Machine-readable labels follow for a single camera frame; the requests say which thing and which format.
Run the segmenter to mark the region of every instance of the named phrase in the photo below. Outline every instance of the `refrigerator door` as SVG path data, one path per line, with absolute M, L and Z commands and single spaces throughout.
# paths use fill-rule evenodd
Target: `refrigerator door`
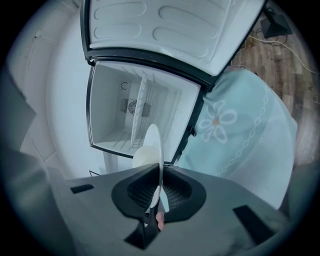
M 84 53 L 90 60 L 106 54 L 116 56 L 123 48 L 138 49 L 144 52 L 138 59 L 152 61 L 154 55 L 149 52 L 159 53 L 218 76 L 250 32 L 264 3 L 265 0 L 84 0 Z M 209 80 L 204 74 L 200 77 Z

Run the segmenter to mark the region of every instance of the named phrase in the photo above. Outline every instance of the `embroidered flower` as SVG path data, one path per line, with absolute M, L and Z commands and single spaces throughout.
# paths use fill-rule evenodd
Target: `embroidered flower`
M 238 114 L 233 109 L 227 109 L 222 111 L 226 104 L 225 100 L 221 100 L 212 104 L 206 99 L 204 101 L 207 104 L 206 113 L 208 119 L 203 119 L 199 123 L 199 128 L 205 130 L 201 138 L 204 142 L 208 142 L 210 138 L 216 138 L 220 143 L 225 144 L 228 141 L 228 136 L 224 126 L 232 125 L 237 121 Z

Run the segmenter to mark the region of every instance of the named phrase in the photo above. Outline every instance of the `mini fridge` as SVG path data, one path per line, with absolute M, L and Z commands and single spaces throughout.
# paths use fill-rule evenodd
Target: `mini fridge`
M 156 124 L 166 164 L 196 136 L 219 75 L 256 23 L 265 0 L 83 0 L 81 37 L 91 65 L 90 145 L 132 158 Z

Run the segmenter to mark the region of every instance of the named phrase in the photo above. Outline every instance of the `open fridge door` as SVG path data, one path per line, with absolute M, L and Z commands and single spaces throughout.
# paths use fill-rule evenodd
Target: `open fridge door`
M 218 76 L 250 32 L 264 3 L 265 0 L 84 0 L 84 53 L 94 58 L 110 48 L 140 49 Z

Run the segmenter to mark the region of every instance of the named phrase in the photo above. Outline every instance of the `wooden floor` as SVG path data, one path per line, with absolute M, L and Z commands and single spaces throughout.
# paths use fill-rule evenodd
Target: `wooden floor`
M 274 4 L 271 7 L 277 14 L 283 14 L 282 10 Z M 292 21 L 285 17 L 293 32 L 287 36 L 286 45 L 296 52 L 307 68 L 319 72 L 299 31 Z M 261 28 L 260 20 L 265 18 L 262 14 L 251 36 L 266 40 L 262 32 L 255 33 Z M 285 40 L 285 35 L 278 37 L 280 42 Z M 320 75 L 304 69 L 294 54 L 284 46 L 263 44 L 250 37 L 246 40 L 246 48 L 235 56 L 232 65 L 245 65 L 248 70 L 257 73 L 282 99 L 291 116 L 296 120 L 298 130 L 293 171 L 296 166 L 319 160 Z

